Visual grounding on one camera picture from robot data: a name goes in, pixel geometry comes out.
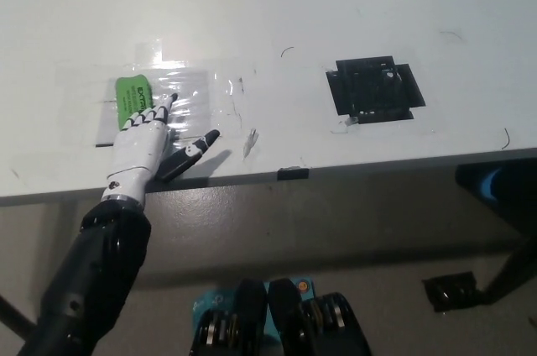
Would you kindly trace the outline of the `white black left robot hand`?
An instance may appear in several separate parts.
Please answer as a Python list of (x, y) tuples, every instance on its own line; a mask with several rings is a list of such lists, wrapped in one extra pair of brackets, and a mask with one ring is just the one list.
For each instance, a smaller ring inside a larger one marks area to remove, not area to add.
[(216, 129), (173, 154), (168, 153), (169, 111), (175, 94), (130, 116), (112, 146), (112, 166), (102, 194), (105, 201), (127, 201), (144, 208), (150, 181), (172, 181), (197, 163), (219, 138)]

